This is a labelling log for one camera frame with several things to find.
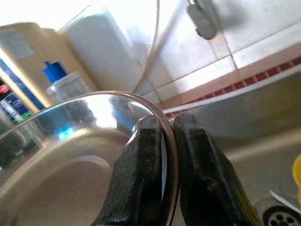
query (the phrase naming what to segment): black gripper pad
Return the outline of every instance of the black gripper pad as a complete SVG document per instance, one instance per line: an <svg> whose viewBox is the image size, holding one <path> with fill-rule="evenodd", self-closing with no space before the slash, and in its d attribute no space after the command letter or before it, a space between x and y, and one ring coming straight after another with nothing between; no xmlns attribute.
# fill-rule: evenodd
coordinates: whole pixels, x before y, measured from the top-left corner
<svg viewBox="0 0 301 226"><path fill-rule="evenodd" d="M231 162L191 113L174 121L187 226L260 226Z"/></svg>
<svg viewBox="0 0 301 226"><path fill-rule="evenodd" d="M91 226L158 225L162 197L161 125L150 115L114 164L103 207Z"/></svg>

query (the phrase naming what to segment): blue bottle cap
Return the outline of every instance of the blue bottle cap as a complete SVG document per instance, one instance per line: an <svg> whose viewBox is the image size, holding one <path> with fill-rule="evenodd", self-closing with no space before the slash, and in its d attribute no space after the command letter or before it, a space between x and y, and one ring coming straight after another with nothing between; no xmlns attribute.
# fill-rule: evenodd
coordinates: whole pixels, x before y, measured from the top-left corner
<svg viewBox="0 0 301 226"><path fill-rule="evenodd" d="M46 68L43 70L43 72L51 81L51 83L54 83L55 81L58 81L67 75L66 71L62 68L59 62L50 64L49 61L46 61L45 64Z"/></svg>

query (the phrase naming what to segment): yellow object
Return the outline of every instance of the yellow object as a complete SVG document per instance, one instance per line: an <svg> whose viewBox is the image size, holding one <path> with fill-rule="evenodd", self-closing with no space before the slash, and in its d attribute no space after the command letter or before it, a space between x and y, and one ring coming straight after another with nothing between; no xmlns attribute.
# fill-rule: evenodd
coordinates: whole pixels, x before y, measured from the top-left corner
<svg viewBox="0 0 301 226"><path fill-rule="evenodd" d="M293 163L293 178L295 179L296 184L299 188L298 200L299 205L301 206L301 154Z"/></svg>

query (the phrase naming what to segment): stainless steel bowl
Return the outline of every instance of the stainless steel bowl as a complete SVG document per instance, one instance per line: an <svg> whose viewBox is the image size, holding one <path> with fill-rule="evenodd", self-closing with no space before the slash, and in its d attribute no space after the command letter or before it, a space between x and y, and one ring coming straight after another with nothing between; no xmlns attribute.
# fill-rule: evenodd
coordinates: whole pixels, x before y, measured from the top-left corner
<svg viewBox="0 0 301 226"><path fill-rule="evenodd" d="M160 225L171 225L178 191L173 130L154 104L118 91L54 106L0 137L0 224L90 225L116 158L136 122L150 114L159 118L164 135Z"/></svg>

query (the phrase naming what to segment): white cable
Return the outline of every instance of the white cable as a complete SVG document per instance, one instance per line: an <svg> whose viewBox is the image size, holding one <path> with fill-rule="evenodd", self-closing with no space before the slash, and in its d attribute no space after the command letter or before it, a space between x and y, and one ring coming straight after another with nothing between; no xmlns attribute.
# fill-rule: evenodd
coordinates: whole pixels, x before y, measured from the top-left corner
<svg viewBox="0 0 301 226"><path fill-rule="evenodd" d="M154 33L154 38L152 40L152 45L151 45L151 48L150 48L150 54L149 54L149 56L146 60L146 64L145 64L145 67L143 69L142 75L141 75L137 85L135 86L135 89L133 90L133 93L135 93L138 90L138 88L140 87L140 85L143 82L144 78L147 76L147 74L151 70L153 62L156 58L155 49L156 49L158 33L159 33L159 22L160 22L160 0L157 0L157 16L156 16L155 33Z"/></svg>

